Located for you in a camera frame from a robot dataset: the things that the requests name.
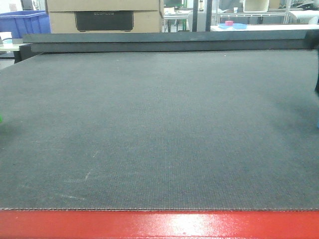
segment blue storage bin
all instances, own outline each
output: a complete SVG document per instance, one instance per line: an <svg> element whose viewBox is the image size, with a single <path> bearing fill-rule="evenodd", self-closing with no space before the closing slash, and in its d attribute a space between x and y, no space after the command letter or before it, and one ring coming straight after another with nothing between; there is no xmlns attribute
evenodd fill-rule
<svg viewBox="0 0 319 239"><path fill-rule="evenodd" d="M0 14L0 32L10 31L13 38L27 33L50 33L49 16L45 11L13 11Z"/></svg>

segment felt surface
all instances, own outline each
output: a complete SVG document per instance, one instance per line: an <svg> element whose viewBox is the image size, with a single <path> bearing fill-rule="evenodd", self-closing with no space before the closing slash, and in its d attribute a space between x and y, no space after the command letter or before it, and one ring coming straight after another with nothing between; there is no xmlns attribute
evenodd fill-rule
<svg viewBox="0 0 319 239"><path fill-rule="evenodd" d="M39 55L0 71L0 208L319 209L315 51Z"/></svg>

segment red table edge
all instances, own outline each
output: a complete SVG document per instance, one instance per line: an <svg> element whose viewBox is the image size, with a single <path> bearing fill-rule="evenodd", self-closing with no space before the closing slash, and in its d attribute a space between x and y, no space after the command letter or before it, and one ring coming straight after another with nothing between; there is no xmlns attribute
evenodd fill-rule
<svg viewBox="0 0 319 239"><path fill-rule="evenodd" d="M0 239L319 239L319 211L0 211Z"/></svg>

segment pink object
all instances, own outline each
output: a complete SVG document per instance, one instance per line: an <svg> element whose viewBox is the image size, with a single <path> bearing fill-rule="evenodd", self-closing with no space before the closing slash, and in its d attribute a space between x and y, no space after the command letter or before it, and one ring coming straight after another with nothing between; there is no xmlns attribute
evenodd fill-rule
<svg viewBox="0 0 319 239"><path fill-rule="evenodd" d="M232 26L234 24L234 21L225 21L226 26Z"/></svg>

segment white cup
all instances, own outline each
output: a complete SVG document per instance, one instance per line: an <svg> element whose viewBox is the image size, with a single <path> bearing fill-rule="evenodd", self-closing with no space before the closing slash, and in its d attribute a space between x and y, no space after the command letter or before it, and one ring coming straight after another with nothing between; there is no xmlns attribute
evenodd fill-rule
<svg viewBox="0 0 319 239"><path fill-rule="evenodd" d="M12 33L9 31L0 32L0 38L2 40L3 46L13 46L12 43Z"/></svg>

